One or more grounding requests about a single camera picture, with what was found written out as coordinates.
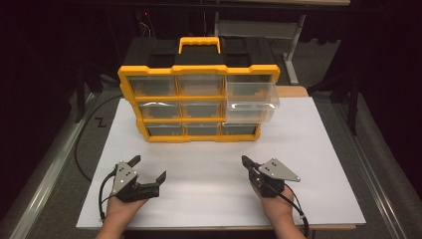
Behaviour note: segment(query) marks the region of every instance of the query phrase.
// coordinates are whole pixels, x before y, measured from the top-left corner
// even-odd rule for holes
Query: compartment
[[[226,122],[264,122],[279,108],[274,83],[226,83]]]
[[[226,83],[230,86],[227,94],[232,96],[264,96],[274,79],[272,75],[228,75]]]
[[[146,123],[145,126],[151,136],[176,136],[183,134],[180,122]]]
[[[221,116],[220,101],[182,102],[184,118],[219,118]]]
[[[180,95],[216,96],[221,95],[223,76],[215,74],[187,74],[177,77]]]
[[[257,123],[227,123],[221,125],[221,134],[223,135],[240,135],[255,134]]]
[[[146,120],[179,118],[178,102],[139,102],[138,105]]]
[[[218,122],[186,122],[183,124],[187,135],[217,135]]]
[[[136,96],[175,96],[172,76],[131,76],[130,81]]]

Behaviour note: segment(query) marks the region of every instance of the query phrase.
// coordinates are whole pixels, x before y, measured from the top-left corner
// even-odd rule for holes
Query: yellow plastic frame
[[[220,53],[220,45],[218,38],[182,38],[179,45],[179,53],[181,53],[184,45],[216,45]],[[219,95],[215,96],[183,96],[179,94],[179,81],[178,76],[187,74],[213,74],[222,76],[222,89]],[[254,134],[238,134],[238,135],[222,135],[221,122],[225,122],[223,111],[220,118],[183,118],[182,106],[179,104],[180,119],[144,119],[140,111],[139,102],[199,102],[199,101],[221,101],[226,100],[225,93],[225,76],[227,75],[271,75],[276,82],[280,75],[280,69],[277,65],[252,65],[249,68],[228,68],[225,65],[201,65],[201,66],[172,66],[171,68],[150,69],[147,66],[121,66],[118,70],[120,78],[120,88],[126,100],[131,104],[136,116],[136,126],[139,132],[143,135],[146,141],[149,142],[185,142],[192,140],[214,140],[214,141],[246,141],[256,140],[261,134],[261,125],[258,123]],[[142,76],[171,76],[175,84],[175,96],[137,96],[130,84],[129,77],[142,77]],[[169,135],[160,136],[149,135],[148,129],[145,124],[150,122],[180,122],[182,124],[182,135]],[[185,122],[219,122],[220,126],[217,133],[214,135],[187,135],[186,129],[183,126]]]

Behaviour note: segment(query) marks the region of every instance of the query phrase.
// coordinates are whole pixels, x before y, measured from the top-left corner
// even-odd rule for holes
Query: black cable
[[[103,204],[103,203],[105,203],[105,201],[109,200],[109,199],[110,199],[110,198],[112,198],[112,197],[114,197],[114,195],[112,195],[112,196],[109,196],[109,197],[105,198],[105,199],[102,201],[102,204]]]
[[[148,14],[149,14],[149,13],[145,13],[145,17],[146,17],[146,19],[147,19],[147,20],[148,20],[148,22],[149,22],[149,26],[151,27],[151,30],[152,30],[152,36],[153,36],[153,38],[156,38],[156,37],[155,37],[154,27],[152,26],[152,22],[151,22],[151,20],[149,19]]]
[[[84,126],[82,127],[82,129],[81,129],[81,131],[80,131],[80,133],[79,133],[79,135],[78,135],[78,137],[77,137],[77,140],[76,140],[76,143],[75,143],[75,147],[74,147],[74,158],[75,158],[75,163],[77,164],[77,167],[78,167],[78,170],[80,171],[80,173],[82,174],[82,176],[86,179],[86,180],[88,180],[89,182],[92,182],[93,180],[91,179],[91,178],[89,178],[86,174],[85,174],[85,172],[84,172],[84,170],[82,169],[82,167],[81,167],[81,165],[79,164],[79,160],[78,160],[78,146],[79,146],[79,143],[80,143],[80,141],[81,141],[81,137],[82,137],[82,134],[83,134],[83,132],[84,132],[84,130],[85,130],[85,128],[87,127],[87,124],[88,124],[88,122],[90,121],[90,119],[93,117],[93,115],[103,106],[103,105],[105,105],[105,104],[107,104],[107,103],[109,103],[109,102],[111,102],[112,100],[115,100],[115,99],[118,99],[118,98],[121,98],[122,97],[122,95],[118,95],[118,96],[116,96],[116,97],[113,97],[113,98],[111,98],[111,99],[108,99],[107,101],[105,101],[105,102],[103,102],[103,103],[101,103],[98,107],[96,107],[96,109],[90,114],[90,116],[88,117],[88,119],[87,119],[87,121],[85,122],[85,124],[84,124]]]
[[[285,195],[283,194],[279,194],[279,196],[283,199],[285,199],[285,201],[287,201],[289,204],[291,204],[293,207],[295,207],[295,209],[301,214],[302,210],[301,208],[299,208],[293,201],[291,201],[289,198],[287,198]]]
[[[102,219],[102,221],[104,221],[106,219],[106,214],[103,211],[103,189],[105,188],[106,182],[113,176],[115,176],[115,173],[117,172],[117,167],[114,168],[114,170],[109,173],[106,178],[103,180],[102,185],[100,186],[100,194],[99,194],[99,210],[100,210],[100,218]]]
[[[299,202],[298,197],[296,196],[296,194],[295,194],[295,192],[292,190],[292,188],[291,188],[291,187],[289,187],[287,184],[285,184],[285,186],[286,186],[286,187],[288,187],[288,188],[291,190],[291,192],[292,192],[292,194],[293,194],[294,198],[296,199],[296,201],[297,201],[297,203],[298,203],[299,208],[301,209],[302,214],[301,214],[301,212],[300,212],[300,211],[298,211],[298,212],[299,212],[299,214],[300,214],[300,216],[301,216],[302,220],[304,221],[304,234],[305,234],[305,237],[307,237],[307,238],[308,238],[308,235],[310,234],[310,224],[308,223],[308,219],[305,217],[305,214],[304,214],[304,212],[302,211],[301,203]]]

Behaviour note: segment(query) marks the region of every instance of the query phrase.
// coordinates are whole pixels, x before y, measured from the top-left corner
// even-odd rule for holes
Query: table
[[[153,182],[164,170],[167,179],[160,196],[137,213],[128,226],[131,230],[270,228],[241,163],[243,154],[260,163],[276,157],[302,179],[289,185],[311,229],[364,224],[313,99],[300,87],[279,90],[286,98],[281,98],[273,119],[262,125],[261,137],[243,142],[147,143],[135,127],[130,105],[120,100],[77,227],[102,226],[100,185],[116,163],[138,154],[142,160],[134,169],[141,183]],[[105,186],[104,198],[111,185],[110,181]],[[297,225],[302,224],[296,212],[294,218]]]

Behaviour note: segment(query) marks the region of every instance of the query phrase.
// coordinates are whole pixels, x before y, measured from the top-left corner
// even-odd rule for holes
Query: forearm
[[[100,233],[97,235],[96,239],[120,239],[121,233],[108,230],[100,230]]]
[[[275,222],[273,227],[278,239],[305,239],[293,220]]]

